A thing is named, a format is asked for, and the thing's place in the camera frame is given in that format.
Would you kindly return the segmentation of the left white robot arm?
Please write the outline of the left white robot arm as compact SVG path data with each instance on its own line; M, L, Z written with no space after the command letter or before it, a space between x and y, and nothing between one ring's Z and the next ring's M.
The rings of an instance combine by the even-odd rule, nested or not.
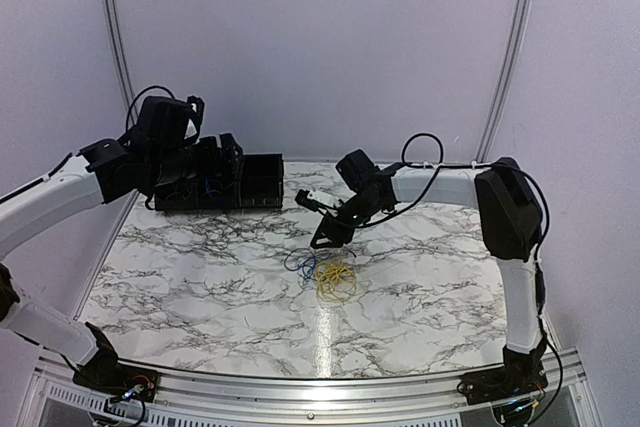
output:
M117 139L67 155L52 171L1 199L1 255L80 212L137 191L203 179L234 184L242 150L230 134L201 137L204 103L148 96L138 120ZM90 324L72 320L22 291L1 269L1 326L73 362L106 392L125 385L115 348Z

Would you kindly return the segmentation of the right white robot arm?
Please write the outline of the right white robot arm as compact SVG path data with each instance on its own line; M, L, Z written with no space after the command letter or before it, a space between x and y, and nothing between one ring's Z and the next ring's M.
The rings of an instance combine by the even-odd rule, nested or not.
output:
M315 190L299 190L298 205L322 215L311 241L314 249L340 248L355 232L376 226L374 215L390 221L420 203L473 208L480 218L482 240L496 259L507 313L503 362L495 385L515 395L539 368L548 341L541 320L546 300L539 249L547 230L548 213L534 182L510 157L489 164L415 164L406 161L385 168L362 150L345 156L336 166L353 195L341 201Z

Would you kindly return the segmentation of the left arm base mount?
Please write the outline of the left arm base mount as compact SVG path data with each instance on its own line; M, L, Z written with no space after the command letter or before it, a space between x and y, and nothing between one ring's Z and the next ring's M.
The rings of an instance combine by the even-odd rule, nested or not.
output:
M116 363L107 367L78 367L74 384L108 394L115 402L142 400L152 402L159 373L155 370Z

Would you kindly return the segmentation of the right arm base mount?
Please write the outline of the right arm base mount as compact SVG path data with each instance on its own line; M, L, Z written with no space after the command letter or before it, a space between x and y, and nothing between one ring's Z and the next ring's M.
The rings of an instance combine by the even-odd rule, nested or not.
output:
M499 366L463 374L457 391L469 405L477 405L541 393L547 386L548 380L541 366L531 374L523 374L517 367Z

